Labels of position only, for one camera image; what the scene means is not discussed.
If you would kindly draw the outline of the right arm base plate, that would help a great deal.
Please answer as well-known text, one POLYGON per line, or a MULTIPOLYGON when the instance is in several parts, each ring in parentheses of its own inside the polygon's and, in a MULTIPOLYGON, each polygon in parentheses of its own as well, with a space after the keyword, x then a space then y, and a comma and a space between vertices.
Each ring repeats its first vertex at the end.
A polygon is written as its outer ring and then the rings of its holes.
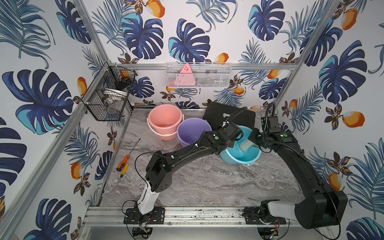
POLYGON ((266 207, 245 207, 242 213, 247 225, 286 225, 287 220, 273 217, 266 207))

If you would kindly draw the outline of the purple plastic bucket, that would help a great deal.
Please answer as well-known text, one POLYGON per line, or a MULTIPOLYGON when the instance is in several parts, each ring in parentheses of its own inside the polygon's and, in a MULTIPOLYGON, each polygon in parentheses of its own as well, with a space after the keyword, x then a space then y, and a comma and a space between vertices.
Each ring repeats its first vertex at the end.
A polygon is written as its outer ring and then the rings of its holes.
POLYGON ((177 129, 177 136, 182 147, 186 147, 196 143, 204 131, 212 131, 211 125, 206 120, 190 118, 180 123, 177 129))

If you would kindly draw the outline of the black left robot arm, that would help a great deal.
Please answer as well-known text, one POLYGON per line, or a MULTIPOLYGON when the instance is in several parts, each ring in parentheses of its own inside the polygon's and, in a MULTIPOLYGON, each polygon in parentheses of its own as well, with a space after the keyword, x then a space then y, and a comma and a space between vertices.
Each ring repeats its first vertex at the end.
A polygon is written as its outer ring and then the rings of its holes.
POLYGON ((174 172, 199 158, 219 155, 227 148, 234 147, 235 142, 243 136, 239 126, 228 123, 216 131, 202 132, 195 143, 180 150, 154 152, 146 167, 146 187, 137 203, 140 214, 147 215, 154 210, 159 194, 171 186, 174 172))

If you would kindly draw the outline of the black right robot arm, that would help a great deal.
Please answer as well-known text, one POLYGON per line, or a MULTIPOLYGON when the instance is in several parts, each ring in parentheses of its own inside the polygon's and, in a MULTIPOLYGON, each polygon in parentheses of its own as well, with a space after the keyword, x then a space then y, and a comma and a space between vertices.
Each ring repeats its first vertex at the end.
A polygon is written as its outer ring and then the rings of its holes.
POLYGON ((283 159, 305 197, 297 204, 265 200, 261 205, 264 215, 297 221, 305 229, 341 223, 348 202, 347 195, 343 191, 335 191, 319 175, 305 157, 294 135, 290 131, 281 130, 276 116, 262 118, 262 128, 254 129, 249 140, 254 146, 270 149, 283 159))

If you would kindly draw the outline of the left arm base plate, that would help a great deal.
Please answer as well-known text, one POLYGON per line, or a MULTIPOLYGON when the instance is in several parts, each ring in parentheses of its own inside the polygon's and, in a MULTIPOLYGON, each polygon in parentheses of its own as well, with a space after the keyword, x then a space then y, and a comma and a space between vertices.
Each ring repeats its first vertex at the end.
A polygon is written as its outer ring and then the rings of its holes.
POLYGON ((147 214, 140 213, 138 207, 128 208, 124 214, 124 224, 126 225, 163 225, 165 219, 165 208, 154 207, 154 209, 147 214))

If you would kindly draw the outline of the turquoise plastic bucket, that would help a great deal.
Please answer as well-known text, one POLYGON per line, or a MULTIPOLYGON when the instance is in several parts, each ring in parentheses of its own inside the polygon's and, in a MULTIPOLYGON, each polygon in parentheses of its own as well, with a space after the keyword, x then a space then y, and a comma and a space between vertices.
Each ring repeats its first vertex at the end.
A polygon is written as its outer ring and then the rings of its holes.
POLYGON ((251 165, 259 159, 262 151, 258 147, 250 146, 246 152, 243 152, 240 148, 241 144, 248 141, 248 137, 252 133, 252 129, 239 126, 238 127, 243 131, 243 137, 235 142, 233 148, 227 148, 226 150, 220 153, 220 157, 223 161, 230 165, 242 164, 242 165, 251 165))

